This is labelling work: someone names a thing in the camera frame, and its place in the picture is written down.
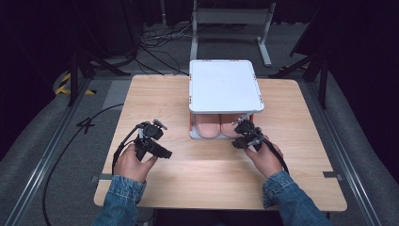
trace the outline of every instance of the table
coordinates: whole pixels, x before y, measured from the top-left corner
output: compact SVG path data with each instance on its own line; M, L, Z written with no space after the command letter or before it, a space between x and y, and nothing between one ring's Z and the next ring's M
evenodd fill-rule
M188 82L188 76L179 75L133 78L103 173L111 173L112 155L133 127L158 118L168 128L158 143L173 155L158 159L138 206L263 209L264 178L242 150L233 148L229 139L189 136ZM297 82L258 79L258 84L265 109L255 114L255 125L279 145L292 177L320 210L344 211L346 201L337 179L324 176L333 169ZM103 205L109 185L110 181L99 182L97 205Z

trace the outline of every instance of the metal stand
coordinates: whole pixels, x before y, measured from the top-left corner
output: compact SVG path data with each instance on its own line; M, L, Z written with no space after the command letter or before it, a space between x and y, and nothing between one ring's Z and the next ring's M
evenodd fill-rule
M262 36L258 37L257 41L264 66L271 67L272 63L264 43L273 19L275 6L276 3L271 3L268 9L198 8L197 0L194 0L190 61L197 59L198 24L264 24Z
M94 71L90 61L95 61L99 65L108 69L110 72L116 75L130 75L129 73L123 72L118 68L112 66L108 62L103 59L94 56L89 51L78 48L72 54L72 62L71 62L71 98L68 106L73 105L76 97L78 95L78 70L82 72L85 78L94 78L96 72Z
M284 71L279 73L271 74L269 78L282 78L285 75L295 71L296 69L310 63L308 69L302 75L305 82L312 82L316 78L317 74L320 73L320 86L319 86L319 102L320 105L326 109L326 89L327 89L327 54L315 54L311 56L306 56L305 58L299 60L297 63L286 68Z

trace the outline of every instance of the denim sleeve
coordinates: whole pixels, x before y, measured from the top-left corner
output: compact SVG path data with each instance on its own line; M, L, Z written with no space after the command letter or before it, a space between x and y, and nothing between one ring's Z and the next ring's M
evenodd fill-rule
M136 205L143 196L146 183L114 175L105 196L103 211L92 225L135 225Z
M263 184L263 207L275 204L279 207L284 225L331 225L313 200L285 171L274 174Z

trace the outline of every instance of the dark background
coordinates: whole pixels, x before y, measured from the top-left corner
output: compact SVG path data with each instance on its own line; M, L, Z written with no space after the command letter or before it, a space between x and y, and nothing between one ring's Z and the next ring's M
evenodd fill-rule
M246 6L243 1L219 6L257 8L262 7L258 4L269 4L246 2ZM106 1L95 3L1 1L0 159L26 125L53 100L53 84L69 69L74 48L83 47L99 57L123 56L135 48L143 24L162 22L157 0L135 0L124 8L122 1L113 6ZM319 5L312 1L278 3L274 22L307 23ZM395 165L399 160L399 120L395 106L399 99L399 34L395 30L399 18L394 10L397 4L393 0L352 0L325 6L328 7L322 8L323 13L309 26L295 51L304 55L314 53L326 34L335 34L329 69L375 153L398 181ZM123 9L133 18L130 29ZM191 9L192 1L165 0L167 24L190 20Z

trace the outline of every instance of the person's right hand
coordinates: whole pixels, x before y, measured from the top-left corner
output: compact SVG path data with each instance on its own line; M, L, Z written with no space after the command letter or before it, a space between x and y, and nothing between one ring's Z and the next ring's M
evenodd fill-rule
M114 167L114 172L116 175L144 183L147 174L155 164L158 157L154 155L146 162L140 162L136 157L136 152L137 147L134 144L129 145L123 154L120 155L120 158Z
M273 147L282 157L282 152L279 147L274 143ZM244 152L255 164L256 169L258 169L266 179L271 177L273 174L282 171L282 164L264 142L262 142L262 147L258 152L254 152L251 149L244 149Z

